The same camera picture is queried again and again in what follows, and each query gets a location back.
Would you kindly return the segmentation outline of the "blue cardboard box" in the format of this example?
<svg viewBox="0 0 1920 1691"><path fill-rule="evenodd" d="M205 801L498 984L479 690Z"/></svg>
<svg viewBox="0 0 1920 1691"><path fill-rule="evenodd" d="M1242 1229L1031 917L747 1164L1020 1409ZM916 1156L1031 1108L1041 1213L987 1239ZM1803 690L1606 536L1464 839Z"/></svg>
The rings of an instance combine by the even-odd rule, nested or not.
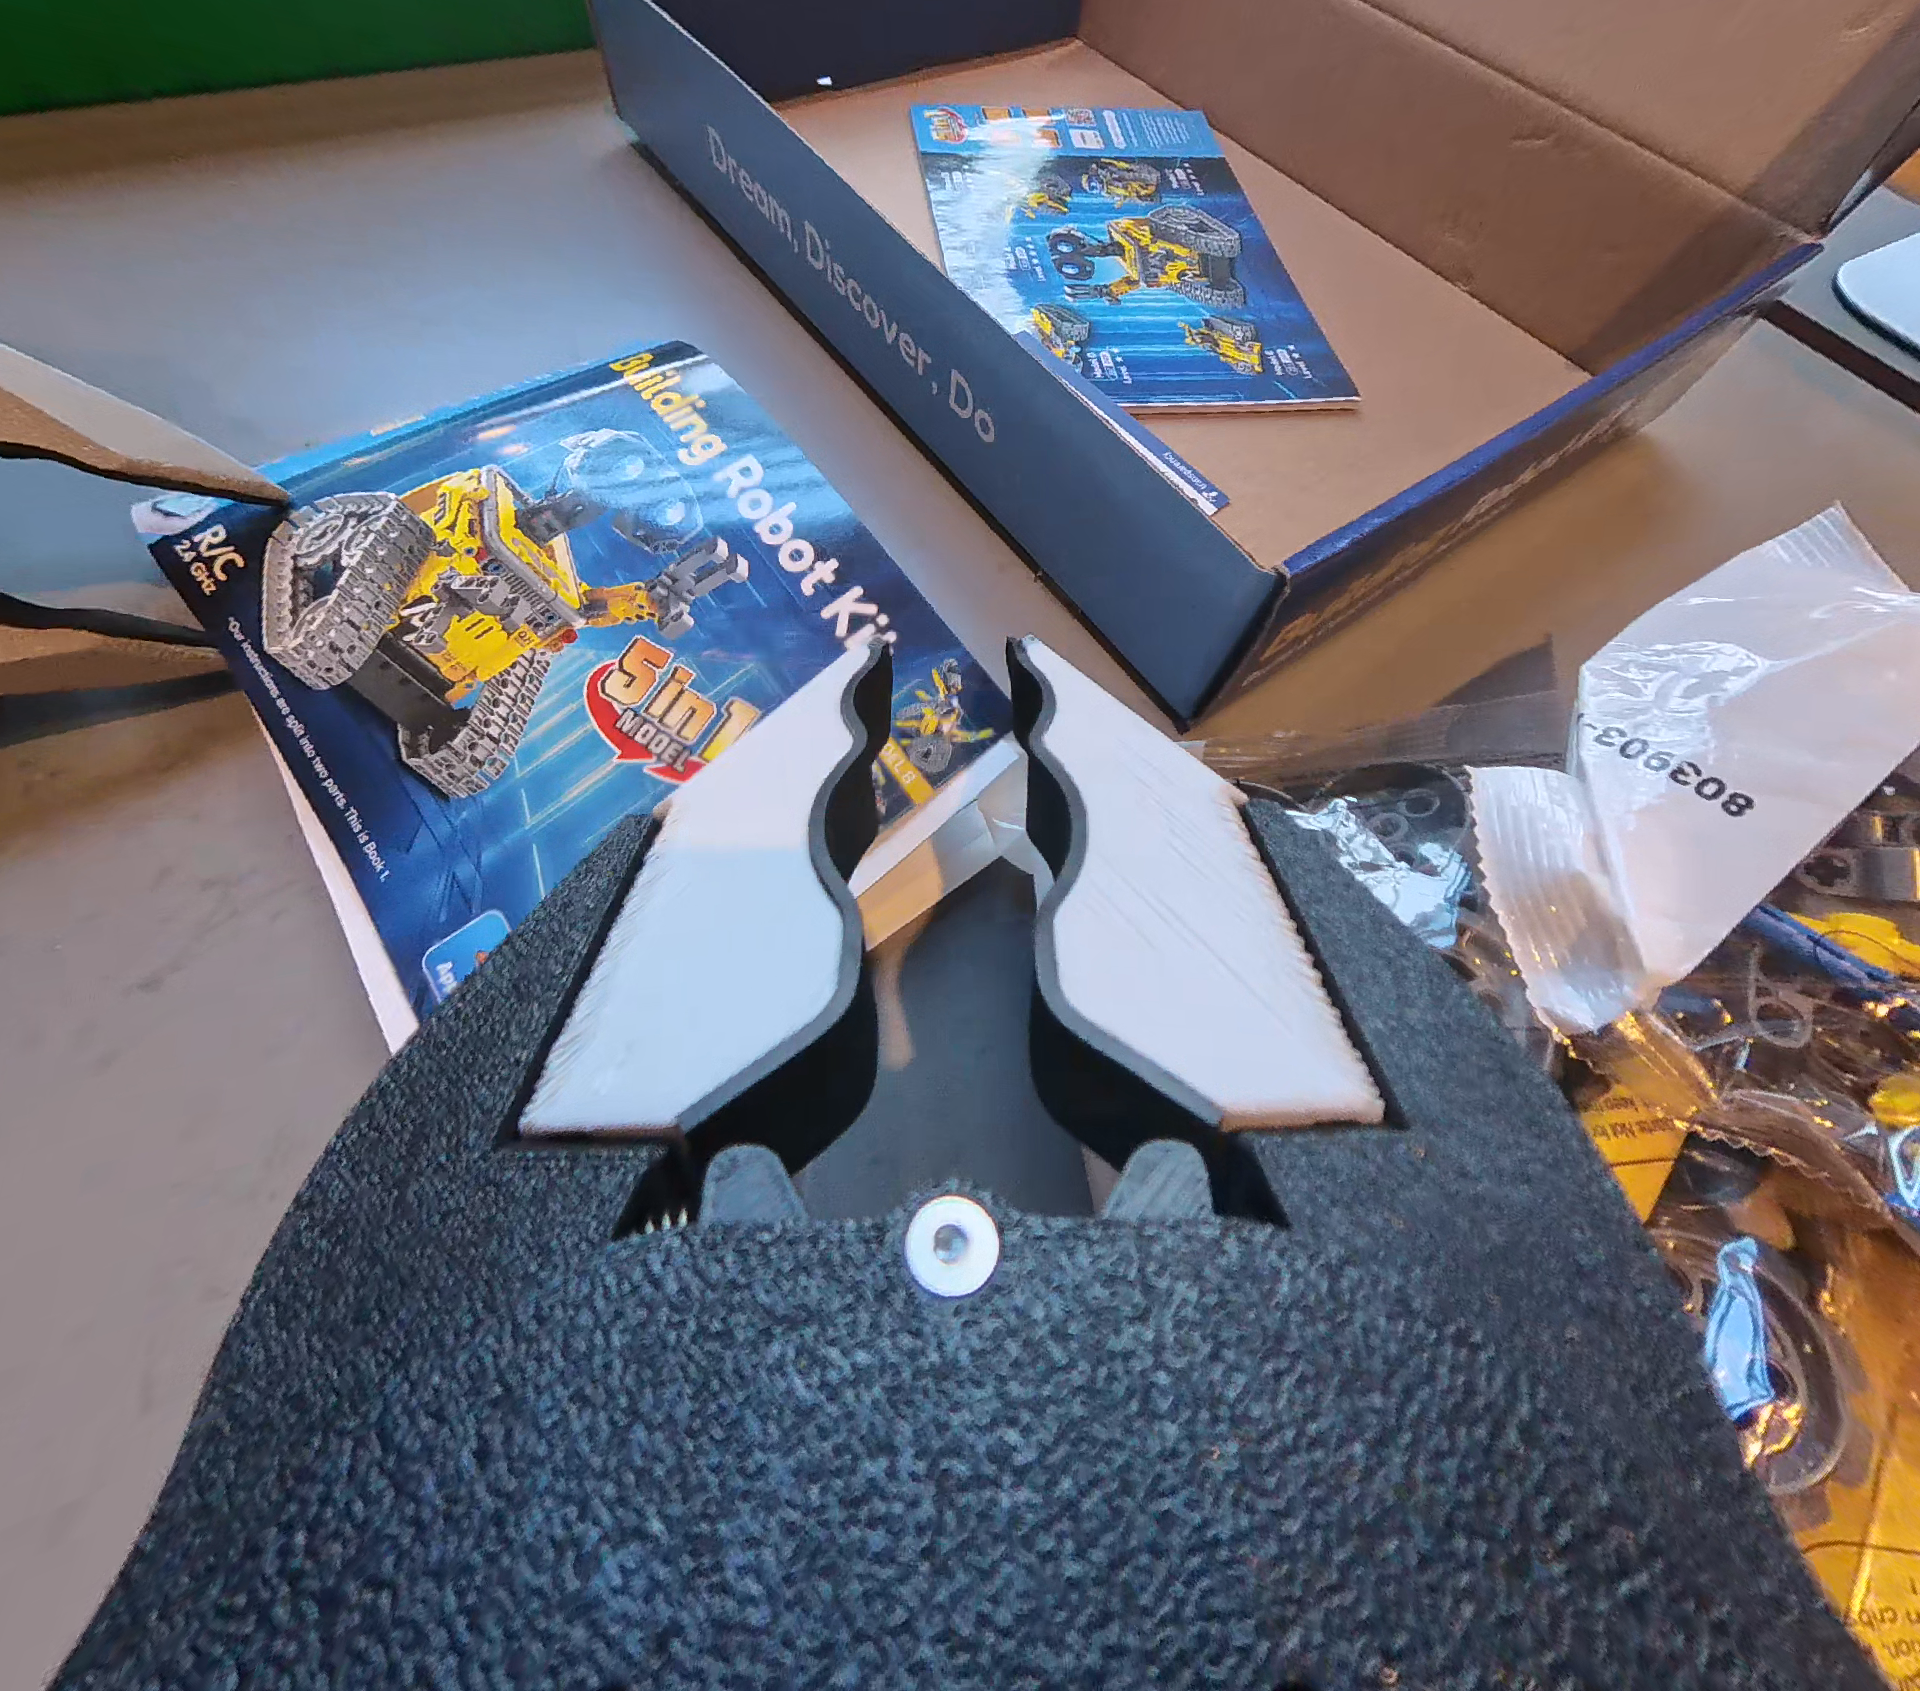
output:
<svg viewBox="0 0 1920 1691"><path fill-rule="evenodd" d="M608 93L1175 720L1660 418L1917 153L1917 0L590 0ZM1205 411L1203 517L929 247L914 102L1166 93L1354 417Z"/></svg>

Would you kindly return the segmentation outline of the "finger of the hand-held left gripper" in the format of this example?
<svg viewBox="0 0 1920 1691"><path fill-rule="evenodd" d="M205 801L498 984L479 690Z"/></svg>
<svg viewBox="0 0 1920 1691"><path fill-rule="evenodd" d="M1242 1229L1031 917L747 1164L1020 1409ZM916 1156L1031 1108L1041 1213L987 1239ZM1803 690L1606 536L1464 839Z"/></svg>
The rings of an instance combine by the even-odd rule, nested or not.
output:
<svg viewBox="0 0 1920 1691"><path fill-rule="evenodd" d="M275 476L228 458L205 438L14 349L0 349L0 458L64 460L95 476L205 498L287 506Z"/></svg>
<svg viewBox="0 0 1920 1691"><path fill-rule="evenodd" d="M228 655L195 621L148 621L95 603L29 603L0 593L0 694L113 694L142 684L228 676Z"/></svg>

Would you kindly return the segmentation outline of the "clear bag yellow blue parts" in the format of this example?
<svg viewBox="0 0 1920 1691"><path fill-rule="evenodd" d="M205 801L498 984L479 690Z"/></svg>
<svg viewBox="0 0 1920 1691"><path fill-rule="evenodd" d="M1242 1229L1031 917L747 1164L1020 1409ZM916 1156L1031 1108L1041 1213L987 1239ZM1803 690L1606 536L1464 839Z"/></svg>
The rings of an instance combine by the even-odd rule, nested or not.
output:
<svg viewBox="0 0 1920 1691"><path fill-rule="evenodd" d="M1843 506L1697 576L1575 690L1565 767L1473 767L1526 1004L1595 1037L1687 977L1920 740L1920 601Z"/></svg>

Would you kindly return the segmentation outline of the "blue-cover instruction booklet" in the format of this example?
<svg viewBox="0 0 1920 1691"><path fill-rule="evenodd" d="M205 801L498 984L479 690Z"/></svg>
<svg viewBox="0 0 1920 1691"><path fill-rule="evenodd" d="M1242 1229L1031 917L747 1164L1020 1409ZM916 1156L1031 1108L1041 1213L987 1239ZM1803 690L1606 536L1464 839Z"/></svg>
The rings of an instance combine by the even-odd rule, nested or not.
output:
<svg viewBox="0 0 1920 1691"><path fill-rule="evenodd" d="M866 942L994 863L1015 711L796 438L657 344L133 512L339 858L389 1045L623 813L891 652Z"/></svg>

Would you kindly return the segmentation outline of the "grey desk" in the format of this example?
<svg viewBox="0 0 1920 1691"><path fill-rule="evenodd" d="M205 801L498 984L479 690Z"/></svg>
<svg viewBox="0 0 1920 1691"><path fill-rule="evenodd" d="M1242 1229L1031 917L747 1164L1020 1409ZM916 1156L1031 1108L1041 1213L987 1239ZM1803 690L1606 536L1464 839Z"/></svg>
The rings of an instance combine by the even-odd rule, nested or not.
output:
<svg viewBox="0 0 1920 1691"><path fill-rule="evenodd" d="M1003 669L1041 628L1138 712L854 378L663 182L597 55L7 123L7 349L242 460L687 338ZM1653 432L1210 720L1400 720L1846 506L1917 584L1917 417L1769 319ZM228 684L7 704L7 1688L142 1532L209 1354L389 1040Z"/></svg>

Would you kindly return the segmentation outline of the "thin blue printed leaflet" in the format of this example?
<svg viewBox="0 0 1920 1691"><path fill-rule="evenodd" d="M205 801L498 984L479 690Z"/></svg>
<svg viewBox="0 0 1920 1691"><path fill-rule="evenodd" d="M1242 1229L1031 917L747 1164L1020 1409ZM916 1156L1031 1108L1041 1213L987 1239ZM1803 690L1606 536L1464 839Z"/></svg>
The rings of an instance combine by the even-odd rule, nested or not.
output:
<svg viewBox="0 0 1920 1691"><path fill-rule="evenodd" d="M914 141L951 282L1120 406L1358 406L1205 117L914 105Z"/></svg>

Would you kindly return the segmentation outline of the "clear bag yellow leaflet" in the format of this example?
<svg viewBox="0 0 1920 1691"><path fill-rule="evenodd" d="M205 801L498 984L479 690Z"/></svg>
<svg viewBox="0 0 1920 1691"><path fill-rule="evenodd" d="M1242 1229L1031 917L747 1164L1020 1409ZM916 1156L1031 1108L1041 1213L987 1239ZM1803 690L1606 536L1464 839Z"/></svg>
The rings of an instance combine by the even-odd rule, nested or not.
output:
<svg viewBox="0 0 1920 1691"><path fill-rule="evenodd" d="M1920 1259L1808 1164L1685 1119L1565 1056L1565 1097L1643 1213L1701 1359L1846 1631L1888 1688L1920 1667Z"/></svg>

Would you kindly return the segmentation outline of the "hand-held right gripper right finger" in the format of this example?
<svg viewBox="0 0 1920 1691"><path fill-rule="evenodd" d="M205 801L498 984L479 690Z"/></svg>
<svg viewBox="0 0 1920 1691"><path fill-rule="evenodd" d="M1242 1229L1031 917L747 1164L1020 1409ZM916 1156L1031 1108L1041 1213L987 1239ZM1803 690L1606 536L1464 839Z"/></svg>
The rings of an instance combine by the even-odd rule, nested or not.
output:
<svg viewBox="0 0 1920 1691"><path fill-rule="evenodd" d="M1041 636L1009 641L1026 762L1041 1101L1110 1170L1154 1139L1258 1194L1256 1136L1378 1128L1386 1093L1250 801Z"/></svg>

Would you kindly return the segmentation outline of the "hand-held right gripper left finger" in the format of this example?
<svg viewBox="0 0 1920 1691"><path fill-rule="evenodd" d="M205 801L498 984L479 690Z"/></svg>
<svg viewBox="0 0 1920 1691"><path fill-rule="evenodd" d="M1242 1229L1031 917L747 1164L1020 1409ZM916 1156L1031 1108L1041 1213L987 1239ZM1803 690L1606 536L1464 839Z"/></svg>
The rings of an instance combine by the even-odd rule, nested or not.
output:
<svg viewBox="0 0 1920 1691"><path fill-rule="evenodd" d="M698 1170L821 1160L875 1090L854 863L891 652L850 646L683 783L540 1062L523 1139L666 1139Z"/></svg>

